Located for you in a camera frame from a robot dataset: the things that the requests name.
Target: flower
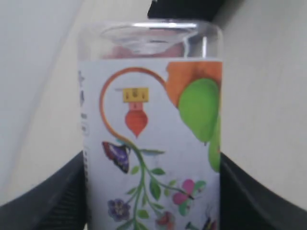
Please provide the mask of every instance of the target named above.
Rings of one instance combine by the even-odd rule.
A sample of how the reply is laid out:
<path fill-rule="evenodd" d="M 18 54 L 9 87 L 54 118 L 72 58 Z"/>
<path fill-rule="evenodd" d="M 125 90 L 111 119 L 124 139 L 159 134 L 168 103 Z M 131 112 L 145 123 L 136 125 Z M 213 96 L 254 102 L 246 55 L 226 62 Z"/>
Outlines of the flower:
<path fill-rule="evenodd" d="M 182 184 L 185 193 L 178 192 L 173 195 L 173 202 L 175 205 L 178 205 L 179 213 L 182 216 L 186 216 L 189 213 L 194 196 L 201 193 L 205 185 L 206 182 L 204 181 L 197 181 L 195 183 L 191 179 L 186 179 Z"/>
<path fill-rule="evenodd" d="M 155 224 L 158 230 L 174 230 L 175 217 L 172 213 L 166 211 L 160 218 L 156 219 Z"/>
<path fill-rule="evenodd" d="M 109 200 L 107 203 L 109 207 L 109 216 L 116 222 L 128 220 L 130 217 L 130 205 L 126 204 L 121 199 Z"/>

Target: purple flower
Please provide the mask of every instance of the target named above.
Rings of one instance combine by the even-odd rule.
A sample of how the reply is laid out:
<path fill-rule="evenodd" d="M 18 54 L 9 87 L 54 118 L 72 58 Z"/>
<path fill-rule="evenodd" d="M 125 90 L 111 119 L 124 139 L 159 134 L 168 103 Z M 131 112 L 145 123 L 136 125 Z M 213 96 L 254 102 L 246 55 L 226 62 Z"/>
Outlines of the purple flower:
<path fill-rule="evenodd" d="M 130 205 L 126 204 L 121 199 L 109 200 L 107 202 L 109 207 L 109 216 L 114 219 L 116 222 L 122 220 L 128 220 L 130 217 L 129 209 Z"/>

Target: green leaf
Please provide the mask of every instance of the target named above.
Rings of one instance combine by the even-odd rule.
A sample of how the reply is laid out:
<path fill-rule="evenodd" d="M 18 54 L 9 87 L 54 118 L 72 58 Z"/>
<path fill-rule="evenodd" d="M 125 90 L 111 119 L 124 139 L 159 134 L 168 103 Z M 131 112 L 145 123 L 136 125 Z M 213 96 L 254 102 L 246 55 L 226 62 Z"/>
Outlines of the green leaf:
<path fill-rule="evenodd" d="M 148 230 L 142 223 L 138 222 L 138 225 L 140 230 Z"/>
<path fill-rule="evenodd" d="M 149 215 L 148 212 L 145 209 L 138 210 L 138 217 L 141 219 L 148 219 Z"/>
<path fill-rule="evenodd" d="M 140 167 L 139 166 L 134 166 L 132 169 L 131 169 L 131 175 L 134 175 L 134 174 L 137 174 L 138 171 L 139 171 Z"/>
<path fill-rule="evenodd" d="M 176 180 L 172 180 L 168 183 L 169 186 L 174 186 L 176 184 Z"/>
<path fill-rule="evenodd" d="M 157 156 L 165 153 L 164 151 L 155 150 L 155 149 L 140 149 L 140 151 L 146 156 Z"/>
<path fill-rule="evenodd" d="M 117 227 L 116 230 L 127 230 L 127 229 L 129 229 L 129 227 L 131 226 L 132 223 L 133 223 L 133 219 L 130 219 L 126 223 L 124 223 L 123 225 L 120 225 L 119 227 Z"/>
<path fill-rule="evenodd" d="M 169 190 L 167 188 L 164 190 L 164 195 L 169 196 Z"/>
<path fill-rule="evenodd" d="M 165 174 L 165 172 L 164 172 L 163 169 L 161 169 L 161 168 L 152 169 L 151 172 L 152 172 L 153 174 L 155 174 L 155 175 L 164 175 L 164 174 Z"/>
<path fill-rule="evenodd" d="M 146 195 L 144 194 L 143 199 L 142 199 L 142 207 L 144 207 L 146 205 L 146 202 L 147 202 Z"/>
<path fill-rule="evenodd" d="M 158 201 L 161 196 L 161 189 L 155 180 L 153 179 L 150 180 L 149 189 L 150 189 L 150 193 L 152 194 L 153 198 L 155 198 L 156 201 Z"/>
<path fill-rule="evenodd" d="M 155 206 L 157 209 L 163 209 L 164 208 L 162 205 L 159 205 L 159 204 L 153 204 L 153 206 Z"/>
<path fill-rule="evenodd" d="M 135 190 L 136 190 L 136 187 L 130 189 L 126 194 L 131 195 L 131 194 L 133 194 L 135 192 Z"/>

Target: cream wall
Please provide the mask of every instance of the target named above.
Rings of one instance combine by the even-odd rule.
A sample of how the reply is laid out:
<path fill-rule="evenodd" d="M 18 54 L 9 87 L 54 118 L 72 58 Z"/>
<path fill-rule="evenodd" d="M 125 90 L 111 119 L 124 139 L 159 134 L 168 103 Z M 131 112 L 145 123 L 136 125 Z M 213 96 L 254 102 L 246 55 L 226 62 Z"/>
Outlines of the cream wall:
<path fill-rule="evenodd" d="M 145 19 L 150 0 L 84 0 L 18 152 L 5 199 L 31 189 L 82 148 L 75 37 L 99 20 Z M 307 1 L 234 1 L 224 29 L 222 151 L 307 209 Z"/>

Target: orange curved line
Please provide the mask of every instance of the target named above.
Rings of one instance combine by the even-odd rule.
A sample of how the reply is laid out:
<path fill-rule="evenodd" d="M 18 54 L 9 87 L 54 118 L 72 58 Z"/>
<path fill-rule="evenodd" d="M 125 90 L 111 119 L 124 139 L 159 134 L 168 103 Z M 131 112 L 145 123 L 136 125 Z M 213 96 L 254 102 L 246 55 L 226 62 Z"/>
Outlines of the orange curved line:
<path fill-rule="evenodd" d="M 100 93 L 100 99 L 99 99 L 99 109 L 100 109 L 100 115 L 102 117 L 102 121 L 104 122 L 107 130 L 116 138 L 125 141 L 126 143 L 132 144 L 132 142 L 127 139 L 126 137 L 122 136 L 121 134 L 117 133 L 112 127 L 111 125 L 108 123 L 107 119 L 106 119 L 106 115 L 104 112 L 104 97 L 105 97 L 105 93 L 106 90 L 108 89 L 109 85 L 111 84 L 112 81 L 114 81 L 116 78 L 118 78 L 119 76 L 121 76 L 122 74 L 125 73 L 130 73 L 130 72 L 138 72 L 138 73 L 146 73 L 148 75 L 151 75 L 152 77 L 154 77 L 158 82 L 160 82 L 160 84 L 165 88 L 165 81 L 160 77 L 160 75 L 158 75 L 157 73 L 149 70 L 149 69 L 145 69 L 145 68 L 141 68 L 141 67 L 130 67 L 130 68 L 125 68 L 122 69 L 118 72 L 116 72 L 115 74 L 113 74 L 111 77 L 109 77 L 109 79 L 105 82 L 101 93 Z"/>

